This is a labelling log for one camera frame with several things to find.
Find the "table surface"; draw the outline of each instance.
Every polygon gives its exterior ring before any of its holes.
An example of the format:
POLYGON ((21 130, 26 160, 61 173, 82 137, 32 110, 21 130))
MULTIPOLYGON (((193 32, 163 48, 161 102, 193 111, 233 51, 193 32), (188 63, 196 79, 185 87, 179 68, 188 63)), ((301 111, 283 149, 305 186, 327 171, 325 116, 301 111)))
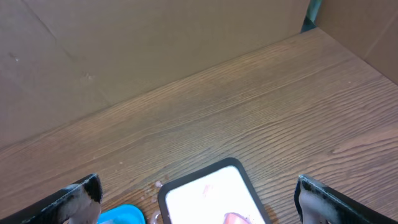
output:
POLYGON ((0 149, 0 218, 96 172, 103 210, 239 159, 274 223, 299 174, 398 219, 398 86, 320 29, 0 149))

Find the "blue object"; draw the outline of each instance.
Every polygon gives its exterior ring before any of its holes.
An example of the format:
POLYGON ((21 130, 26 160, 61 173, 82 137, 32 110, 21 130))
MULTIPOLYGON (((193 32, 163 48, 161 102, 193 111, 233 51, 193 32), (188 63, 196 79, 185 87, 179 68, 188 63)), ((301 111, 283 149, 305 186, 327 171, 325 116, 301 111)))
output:
POLYGON ((133 205, 121 205, 99 216, 98 224, 145 224, 144 214, 133 205))

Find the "brown cardboard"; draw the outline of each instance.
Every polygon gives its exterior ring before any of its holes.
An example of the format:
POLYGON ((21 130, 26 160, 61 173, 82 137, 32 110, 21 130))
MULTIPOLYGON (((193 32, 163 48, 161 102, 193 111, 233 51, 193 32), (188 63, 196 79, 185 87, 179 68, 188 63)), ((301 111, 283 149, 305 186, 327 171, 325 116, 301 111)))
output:
POLYGON ((398 84, 398 11, 365 60, 398 84))
POLYGON ((308 0, 1 1, 0 76, 13 87, 0 91, 21 100, 18 107, 0 105, 0 147, 297 34, 307 6, 308 0))
POLYGON ((316 25, 365 58, 397 10, 396 0, 323 0, 316 25))

